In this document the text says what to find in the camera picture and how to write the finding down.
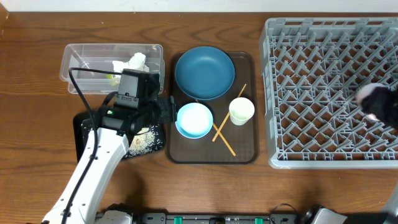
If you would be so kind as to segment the light blue bowl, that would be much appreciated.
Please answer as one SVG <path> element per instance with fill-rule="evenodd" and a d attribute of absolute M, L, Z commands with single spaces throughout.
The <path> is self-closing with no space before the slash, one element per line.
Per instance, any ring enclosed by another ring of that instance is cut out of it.
<path fill-rule="evenodd" d="M 189 139 L 199 139 L 212 129 L 213 115 L 208 107 L 201 103 L 188 103 L 177 113 L 175 126 L 178 132 Z"/>

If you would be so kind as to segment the dark blue plate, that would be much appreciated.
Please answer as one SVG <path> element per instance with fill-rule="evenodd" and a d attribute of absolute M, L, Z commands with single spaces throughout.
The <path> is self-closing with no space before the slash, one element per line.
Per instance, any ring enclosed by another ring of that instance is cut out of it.
<path fill-rule="evenodd" d="M 213 100 L 224 95 L 235 80 L 231 58 L 215 47 L 201 46 L 182 54 L 175 66 L 178 87 L 196 100 Z"/>

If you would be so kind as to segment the white napkin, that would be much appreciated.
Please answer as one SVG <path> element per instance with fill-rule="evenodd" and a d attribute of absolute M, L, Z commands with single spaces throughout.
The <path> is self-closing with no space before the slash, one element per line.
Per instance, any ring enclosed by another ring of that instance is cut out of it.
<path fill-rule="evenodd" d="M 124 69 L 138 70 L 149 72 L 149 67 L 145 65 L 146 56 L 143 53 L 135 53 L 128 62 L 113 60 L 114 72 L 121 73 Z"/>

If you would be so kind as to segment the yellow snack wrapper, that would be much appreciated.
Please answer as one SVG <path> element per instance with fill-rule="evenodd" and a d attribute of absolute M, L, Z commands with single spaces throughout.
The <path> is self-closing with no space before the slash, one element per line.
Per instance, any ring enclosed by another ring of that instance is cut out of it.
<path fill-rule="evenodd" d="M 115 86 L 120 83 L 121 75 L 107 74 L 106 78 L 109 80 L 111 86 Z"/>

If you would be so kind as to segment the white cup green inside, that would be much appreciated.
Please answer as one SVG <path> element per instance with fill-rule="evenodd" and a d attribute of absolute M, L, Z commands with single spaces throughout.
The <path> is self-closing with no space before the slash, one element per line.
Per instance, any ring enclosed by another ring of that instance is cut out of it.
<path fill-rule="evenodd" d="M 251 100 L 239 97 L 229 104 L 229 115 L 231 122 L 237 126 L 242 126 L 254 115 L 255 107 Z"/>

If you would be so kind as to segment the white cup pink inside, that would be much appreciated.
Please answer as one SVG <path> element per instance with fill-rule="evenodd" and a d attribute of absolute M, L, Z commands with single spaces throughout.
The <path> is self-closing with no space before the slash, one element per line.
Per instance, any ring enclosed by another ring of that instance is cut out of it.
<path fill-rule="evenodd" d="M 385 123 L 385 105 L 390 89 L 380 83 L 363 86 L 356 94 L 355 100 L 361 111 L 370 119 Z"/>

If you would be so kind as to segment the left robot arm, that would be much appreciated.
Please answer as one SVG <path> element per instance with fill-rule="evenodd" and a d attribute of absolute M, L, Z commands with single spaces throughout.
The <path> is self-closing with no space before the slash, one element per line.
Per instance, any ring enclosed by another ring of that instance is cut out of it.
<path fill-rule="evenodd" d="M 65 190 L 43 223 L 132 223 L 124 210 L 97 214 L 109 180 L 142 128 L 173 123 L 177 109 L 172 96 L 140 100 L 117 94 L 113 106 L 103 104 L 90 113 L 92 129 L 78 165 Z"/>

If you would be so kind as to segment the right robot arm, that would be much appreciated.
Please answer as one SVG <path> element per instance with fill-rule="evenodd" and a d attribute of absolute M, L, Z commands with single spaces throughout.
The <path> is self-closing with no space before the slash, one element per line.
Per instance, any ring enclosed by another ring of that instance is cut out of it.
<path fill-rule="evenodd" d="M 355 96 L 361 111 L 371 119 L 397 129 L 397 91 L 379 83 L 362 87 Z M 381 212 L 341 215 L 322 206 L 312 207 L 301 223 L 310 224 L 397 224 L 397 189 Z"/>

